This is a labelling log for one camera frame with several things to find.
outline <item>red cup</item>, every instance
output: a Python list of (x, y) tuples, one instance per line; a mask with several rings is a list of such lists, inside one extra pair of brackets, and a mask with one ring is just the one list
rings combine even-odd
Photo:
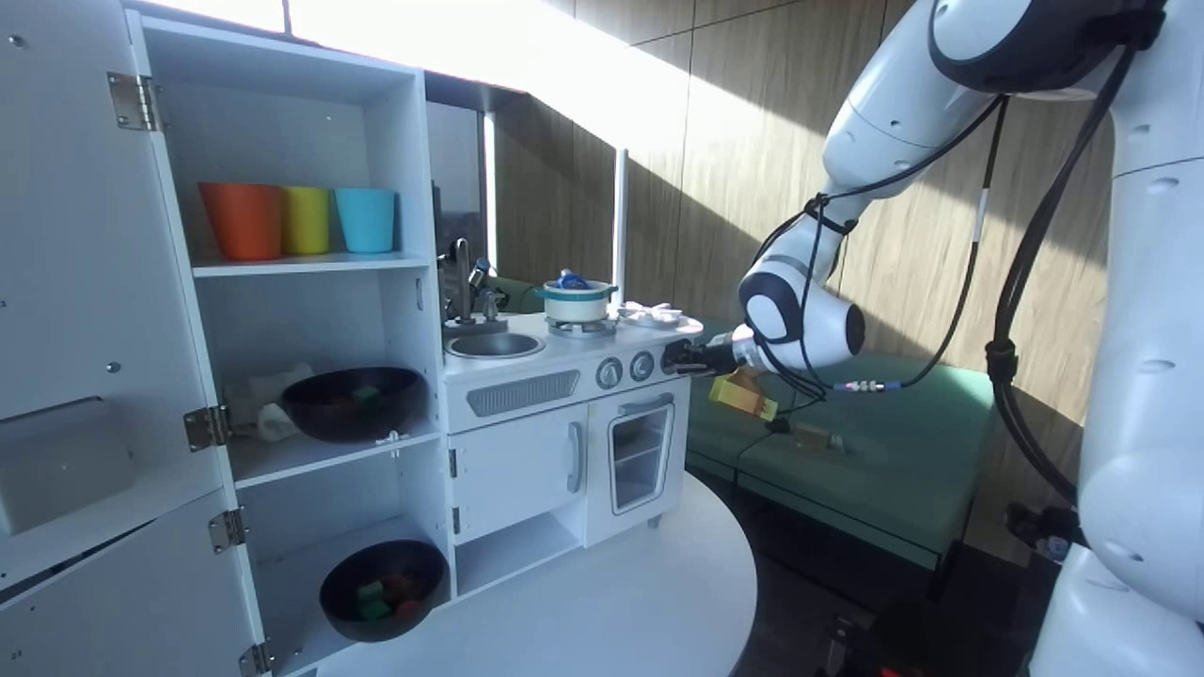
[(223, 259), (280, 259), (285, 199), (275, 186), (198, 186)]

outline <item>white toy kitchen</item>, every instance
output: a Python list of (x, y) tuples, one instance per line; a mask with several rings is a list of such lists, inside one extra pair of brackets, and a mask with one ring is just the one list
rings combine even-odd
[[(663, 352), (695, 323), (507, 315), (534, 347), (449, 355), (425, 73), (118, 0), (0, 28), (0, 673), (305, 673), (349, 646), (315, 592), (374, 542), (439, 551), (438, 615), (673, 503)], [(398, 244), (228, 265), (203, 182), (388, 189)], [(425, 417), (263, 436), (296, 364), (410, 369)]]

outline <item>round white table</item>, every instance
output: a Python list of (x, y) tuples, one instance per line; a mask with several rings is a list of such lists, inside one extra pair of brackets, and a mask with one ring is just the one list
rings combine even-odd
[(646, 528), (359, 645), (315, 677), (727, 677), (756, 615), (745, 530), (695, 477)]

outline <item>black bowl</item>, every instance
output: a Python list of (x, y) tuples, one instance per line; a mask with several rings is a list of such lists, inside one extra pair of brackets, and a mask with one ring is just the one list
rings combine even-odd
[(410, 632), (449, 576), (425, 542), (380, 542), (327, 574), (319, 601), (340, 635), (380, 645)]
[(319, 373), (288, 383), (280, 402), (305, 436), (380, 439), (425, 417), (425, 380), (410, 369)]

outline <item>blue cup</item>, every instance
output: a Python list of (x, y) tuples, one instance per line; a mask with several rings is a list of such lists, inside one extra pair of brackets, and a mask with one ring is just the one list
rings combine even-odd
[(388, 189), (335, 189), (345, 254), (396, 254), (398, 195)]

